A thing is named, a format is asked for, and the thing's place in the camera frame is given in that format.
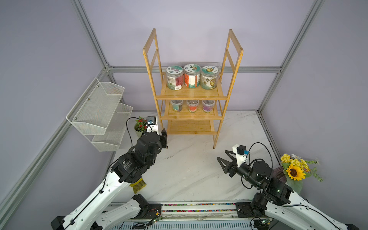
glass jar with colorful contents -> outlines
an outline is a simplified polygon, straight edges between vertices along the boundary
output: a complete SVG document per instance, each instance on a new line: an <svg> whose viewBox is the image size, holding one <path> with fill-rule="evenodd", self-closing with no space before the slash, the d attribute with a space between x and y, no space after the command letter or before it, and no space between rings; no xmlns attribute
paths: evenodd
<svg viewBox="0 0 368 230"><path fill-rule="evenodd" d="M198 87L201 83L200 79L201 67L197 64L188 64L184 66L184 85L188 88Z"/></svg>
<svg viewBox="0 0 368 230"><path fill-rule="evenodd" d="M197 111L199 101L198 100L187 100L188 110L191 113Z"/></svg>
<svg viewBox="0 0 368 230"><path fill-rule="evenodd" d="M204 89L214 89L217 86L219 69L215 66L205 66L201 71L201 87Z"/></svg>
<svg viewBox="0 0 368 230"><path fill-rule="evenodd" d="M169 66L166 68L167 87L179 90L183 86L183 68L180 66Z"/></svg>
<svg viewBox="0 0 368 230"><path fill-rule="evenodd" d="M175 112L180 112L183 107L183 100L171 100L171 105Z"/></svg>
<svg viewBox="0 0 368 230"><path fill-rule="evenodd" d="M210 113L213 109L213 106L215 105L215 101L214 100L203 100L202 105L203 105L203 111L205 113Z"/></svg>

robotic arm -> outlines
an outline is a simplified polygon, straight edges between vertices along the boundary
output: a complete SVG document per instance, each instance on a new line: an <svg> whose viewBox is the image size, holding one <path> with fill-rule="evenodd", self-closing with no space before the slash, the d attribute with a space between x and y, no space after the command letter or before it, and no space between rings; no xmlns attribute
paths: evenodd
<svg viewBox="0 0 368 230"><path fill-rule="evenodd" d="M137 145L120 156L109 166L104 181L89 197L67 216L58 216L52 222L53 230L103 230L121 221L141 217L148 212L149 204L142 195L135 195L124 205L102 213L113 199L130 184L142 178L142 174L155 163L157 154L166 148L165 129L158 134L155 117L149 117L151 129L138 139Z"/></svg>
<svg viewBox="0 0 368 230"><path fill-rule="evenodd" d="M225 151L232 160L217 157L224 173L230 177L239 174L256 189L248 212L253 216L268 216L277 219L295 230L358 230L352 224L340 223L318 210L301 198L291 187L272 177L273 169L263 159L255 159L246 164L249 152L245 146L235 145L233 151ZM268 229L259 221L258 229Z"/></svg>

white marble floor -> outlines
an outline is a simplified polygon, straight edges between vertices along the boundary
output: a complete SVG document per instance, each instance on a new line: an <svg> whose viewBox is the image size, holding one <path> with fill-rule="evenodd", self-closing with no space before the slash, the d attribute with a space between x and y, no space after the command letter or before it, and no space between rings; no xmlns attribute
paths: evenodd
<svg viewBox="0 0 368 230"><path fill-rule="evenodd" d="M133 112L132 116L154 116L155 112ZM133 145L138 139L134 132L134 120L128 127ZM170 135L168 148L158 154L156 163L142 175L147 186L140 191L148 201L236 201L251 200L256 189L243 187L239 175L224 174L216 157L230 159L224 153L235 144L249 148L253 143L264 143L273 156L273 167L278 167L263 128L254 111L227 111L216 149L211 135ZM125 154L131 143L125 132L122 145L115 159ZM256 144L251 150L251 159L263 158L271 166L267 150ZM132 188L119 195L114 202L128 201Z"/></svg>

wooden frame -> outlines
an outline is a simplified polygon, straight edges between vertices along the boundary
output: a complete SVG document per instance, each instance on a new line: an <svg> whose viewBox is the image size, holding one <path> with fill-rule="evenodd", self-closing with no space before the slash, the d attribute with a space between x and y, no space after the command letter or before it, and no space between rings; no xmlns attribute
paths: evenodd
<svg viewBox="0 0 368 230"><path fill-rule="evenodd" d="M147 57L147 53L148 53L148 50L153 40L155 40L156 51L153 55L152 61L149 61ZM230 41L232 41L238 53L238 57L236 58L235 63L233 62L233 59L231 58L230 53L229 53ZM213 90L205 90L201 87L196 87L196 88L183 87L181 90L174 91L174 90L170 90L167 88L166 74L162 73L162 69L161 69L161 61L160 61L159 48L158 48L158 43L157 43L156 29L152 30L151 35L149 36L146 42L146 45L144 46L143 55L144 55L144 60L146 62L149 81L151 82L153 97L155 99L158 119L160 120L161 127L163 127L162 120L167 120L167 133L168 134L212 135L213 136L213 148L215 148L217 140L219 138L222 123L225 118L225 113L227 110L227 106L229 104L231 92L233 90L233 86L235 83L235 78L239 70L241 58L243 56L243 49L238 39L235 37L233 30L232 29L229 30L224 59L223 59L222 66L221 66L221 72L219 74L219 81L217 83L217 87ZM162 84L161 92L159 95L156 93L155 85L154 85L153 77L152 77L152 69L156 61L156 58L159 64L161 84ZM233 71L233 76L231 78L229 91L227 95L224 96L223 91L222 91L221 82L222 82L222 76L223 76L226 58L229 60L231 69ZM190 113L186 109L186 104L184 103L183 109L180 112L174 112L172 109L170 109L171 108L170 100L174 100L174 99L214 100L215 106L213 107L212 112L205 113L202 111L202 103L200 103L198 106L197 112ZM221 103L220 103L221 100L225 101L223 107L221 107ZM164 111L164 114L162 115L162 112L163 112L162 108L163 108L164 101L165 101L165 111ZM213 120L220 120L220 124L219 124L217 131L215 131Z"/></svg>

metal mesh basket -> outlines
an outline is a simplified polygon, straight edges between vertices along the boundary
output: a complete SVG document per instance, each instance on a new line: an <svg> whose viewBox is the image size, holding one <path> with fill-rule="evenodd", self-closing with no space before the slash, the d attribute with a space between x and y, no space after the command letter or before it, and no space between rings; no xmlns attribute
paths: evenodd
<svg viewBox="0 0 368 230"><path fill-rule="evenodd" d="M133 107L120 103L124 87L95 78L67 120L100 152L118 150Z"/></svg>
<svg viewBox="0 0 368 230"><path fill-rule="evenodd" d="M132 113L133 107L119 103L105 135L96 135L92 144L100 151L117 151L126 129L126 121Z"/></svg>
<svg viewBox="0 0 368 230"><path fill-rule="evenodd" d="M124 87L111 82L99 82L82 107L71 118L83 135L104 135L123 96Z"/></svg>

